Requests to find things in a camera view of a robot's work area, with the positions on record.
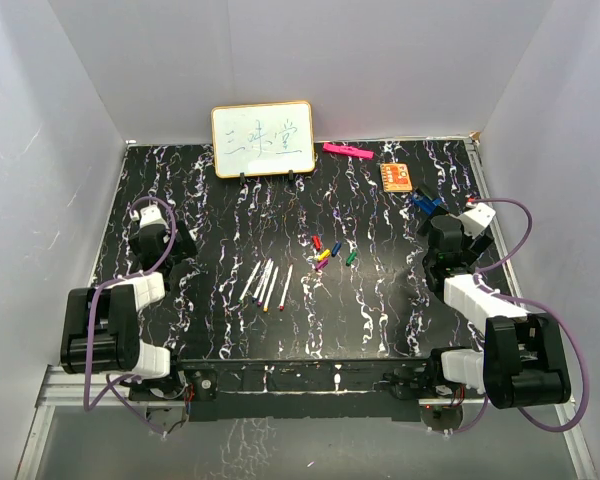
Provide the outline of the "green pen cap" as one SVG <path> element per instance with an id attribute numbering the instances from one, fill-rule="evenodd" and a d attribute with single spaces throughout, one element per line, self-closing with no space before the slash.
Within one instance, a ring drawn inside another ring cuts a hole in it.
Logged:
<path id="1" fill-rule="evenodd" d="M 355 261 L 356 257 L 357 257 L 357 252 L 352 251 L 346 259 L 346 265 L 351 266 L 352 263 Z"/>

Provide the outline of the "green pen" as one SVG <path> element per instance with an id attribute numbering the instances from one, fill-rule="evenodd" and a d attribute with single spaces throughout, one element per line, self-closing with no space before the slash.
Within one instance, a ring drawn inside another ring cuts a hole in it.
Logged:
<path id="1" fill-rule="evenodd" d="M 254 266 L 253 270 L 251 271 L 251 273 L 250 273 L 250 275 L 249 275 L 249 277 L 248 277 L 248 280 L 247 280 L 247 282 L 246 282 L 246 284 L 245 284 L 245 286 L 244 286 L 244 288 L 243 288 L 243 290 L 242 290 L 242 292 L 241 292 L 241 294 L 240 294 L 240 296 L 239 296 L 239 302 L 242 302 L 242 301 L 244 300 L 244 298 L 245 298 L 246 294 L 248 293 L 248 291 L 249 291 L 249 288 L 250 288 L 250 286 L 251 286 L 251 284 L 252 284 L 252 282 L 253 282 L 253 280 L 254 280 L 254 278 L 255 278 L 256 274 L 258 273 L 258 270 L 259 270 L 259 268 L 260 268 L 261 262 L 262 262 L 262 261 L 261 261 L 261 260 L 259 260 L 259 261 L 258 261 L 258 262 L 255 264 L 255 266 Z"/>

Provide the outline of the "blue pen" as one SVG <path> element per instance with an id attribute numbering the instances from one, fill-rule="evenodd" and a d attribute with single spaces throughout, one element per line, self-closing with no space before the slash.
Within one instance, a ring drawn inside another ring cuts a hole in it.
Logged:
<path id="1" fill-rule="evenodd" d="M 260 277 L 259 277 L 256 289 L 255 289 L 255 291 L 254 291 L 254 293 L 252 295 L 252 302 L 256 302 L 258 300 L 258 298 L 259 298 L 260 291 L 261 291 L 262 286 L 264 284 L 264 280 L 265 280 L 265 277 L 266 277 L 266 274 L 268 272 L 270 264 L 271 264 L 271 259 L 268 259 L 266 261 L 266 263 L 264 264 L 264 267 L 263 267 L 262 272 L 260 274 Z"/>

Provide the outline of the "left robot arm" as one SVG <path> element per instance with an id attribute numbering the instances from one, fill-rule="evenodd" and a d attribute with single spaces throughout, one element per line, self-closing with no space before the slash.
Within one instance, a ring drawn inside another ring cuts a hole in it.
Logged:
<path id="1" fill-rule="evenodd" d="M 176 368 L 172 351 L 141 339 L 140 314 L 166 297 L 177 282 L 173 268 L 196 254 L 197 248 L 186 223 L 178 220 L 175 243 L 156 272 L 104 289 L 96 304 L 94 374 L 132 374 L 148 390 L 166 399 L 177 398 L 184 392 L 187 376 Z M 61 366 L 68 374 L 86 371 L 89 313 L 94 294 L 95 290 L 88 287 L 68 293 L 60 347 Z"/>

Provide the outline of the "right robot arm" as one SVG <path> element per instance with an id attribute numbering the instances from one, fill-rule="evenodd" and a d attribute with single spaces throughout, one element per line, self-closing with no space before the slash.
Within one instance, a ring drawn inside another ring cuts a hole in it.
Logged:
<path id="1" fill-rule="evenodd" d="M 566 402 L 571 382 L 558 322 L 500 299 L 475 280 L 473 263 L 493 239 L 482 234 L 472 240 L 449 214 L 429 217 L 420 233 L 428 244 L 422 261 L 427 287 L 484 335 L 480 352 L 432 349 L 427 388 L 446 397 L 463 385 L 499 409 Z"/>

